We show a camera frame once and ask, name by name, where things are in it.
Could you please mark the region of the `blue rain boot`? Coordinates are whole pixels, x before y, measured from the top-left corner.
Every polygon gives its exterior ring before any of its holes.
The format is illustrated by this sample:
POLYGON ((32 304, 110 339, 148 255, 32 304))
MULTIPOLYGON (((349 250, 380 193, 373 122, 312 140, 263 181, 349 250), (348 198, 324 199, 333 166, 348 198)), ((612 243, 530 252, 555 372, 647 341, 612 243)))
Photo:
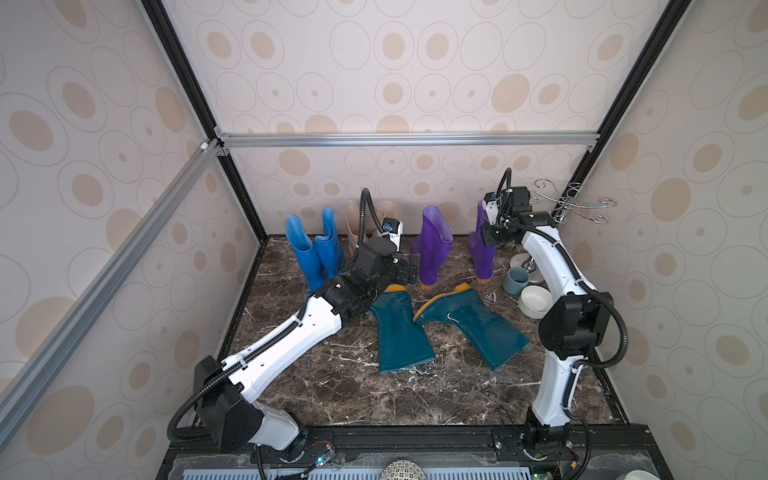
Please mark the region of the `blue rain boot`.
POLYGON ((325 281, 323 267, 315 244, 304 230, 301 220, 290 215, 285 223, 286 238, 294 251, 299 267, 310 290, 321 287, 325 281))
POLYGON ((321 267, 327 278, 334 277, 343 269, 344 250, 341 246, 332 208, 326 207, 321 215, 323 233, 314 239, 321 267))

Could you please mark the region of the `purple rain boot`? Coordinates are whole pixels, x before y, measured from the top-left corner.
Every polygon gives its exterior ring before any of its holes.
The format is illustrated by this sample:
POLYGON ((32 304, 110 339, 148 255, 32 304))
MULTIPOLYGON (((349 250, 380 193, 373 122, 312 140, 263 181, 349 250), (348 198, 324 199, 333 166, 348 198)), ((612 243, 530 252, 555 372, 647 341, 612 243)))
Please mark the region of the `purple rain boot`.
POLYGON ((476 279, 480 283, 488 283, 494 270, 495 248, 486 246, 482 237, 482 226, 488 222, 483 203, 476 207, 475 231, 468 236, 468 250, 472 257, 476 279))
POLYGON ((421 233, 411 244, 411 253, 419 256, 418 278, 425 289, 437 283, 438 272, 453 245, 453 234, 441 211, 434 205, 424 208, 421 233))

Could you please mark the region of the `beige rain boot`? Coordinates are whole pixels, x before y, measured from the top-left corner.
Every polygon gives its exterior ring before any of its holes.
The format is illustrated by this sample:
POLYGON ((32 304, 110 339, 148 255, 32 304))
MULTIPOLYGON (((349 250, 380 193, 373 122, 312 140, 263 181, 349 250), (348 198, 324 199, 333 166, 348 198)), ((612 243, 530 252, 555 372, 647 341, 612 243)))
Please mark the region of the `beige rain boot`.
POLYGON ((356 253, 360 231, 360 205, 355 201, 345 204, 346 238, 351 257, 356 253))
POLYGON ((385 218, 397 218, 397 205, 390 200, 379 200, 375 203, 375 211, 379 221, 384 224, 385 218))

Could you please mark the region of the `dark green rain boot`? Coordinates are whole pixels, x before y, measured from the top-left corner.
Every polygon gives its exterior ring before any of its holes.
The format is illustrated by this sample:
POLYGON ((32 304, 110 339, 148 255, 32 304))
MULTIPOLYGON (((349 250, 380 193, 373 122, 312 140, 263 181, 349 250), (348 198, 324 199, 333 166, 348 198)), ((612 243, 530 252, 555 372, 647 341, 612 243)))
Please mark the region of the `dark green rain boot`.
POLYGON ((390 285, 371 306, 377 322, 381 373, 435 360, 433 348, 414 320, 410 295, 402 285, 390 285))
POLYGON ((455 326, 493 371, 530 343, 512 323, 488 308, 467 283, 430 299, 415 313, 413 320, 418 325, 440 322, 455 326))

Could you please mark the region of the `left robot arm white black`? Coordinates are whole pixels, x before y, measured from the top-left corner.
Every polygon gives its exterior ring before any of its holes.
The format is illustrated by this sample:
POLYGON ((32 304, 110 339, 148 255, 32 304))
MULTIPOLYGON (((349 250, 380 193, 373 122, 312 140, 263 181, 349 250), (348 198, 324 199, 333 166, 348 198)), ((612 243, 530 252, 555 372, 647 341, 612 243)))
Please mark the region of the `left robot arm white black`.
POLYGON ((377 235, 360 238, 352 263, 308 292, 299 310, 261 340, 222 361, 206 357, 194 374, 193 392, 172 416, 167 437, 175 444, 212 440, 222 453, 246 444, 267 446, 293 461, 307 433, 287 411, 259 402, 263 391, 344 322, 368 313, 395 284, 416 280, 417 266, 400 250, 402 223, 376 218, 377 235))

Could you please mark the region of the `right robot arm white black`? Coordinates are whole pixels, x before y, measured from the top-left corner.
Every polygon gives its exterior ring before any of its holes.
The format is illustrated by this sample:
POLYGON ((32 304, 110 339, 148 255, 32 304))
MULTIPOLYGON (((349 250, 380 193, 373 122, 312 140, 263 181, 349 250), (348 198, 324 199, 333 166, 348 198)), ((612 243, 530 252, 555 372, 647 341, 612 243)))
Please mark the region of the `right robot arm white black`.
POLYGON ((482 207, 488 217, 481 226, 483 244, 522 245, 553 300, 539 321, 538 336, 547 354, 521 435, 530 457, 546 456, 566 442, 576 423, 571 403, 582 370, 619 363, 628 348, 627 327, 610 294, 596 290, 577 267, 553 217, 532 209, 526 187, 499 186, 484 196, 482 207))

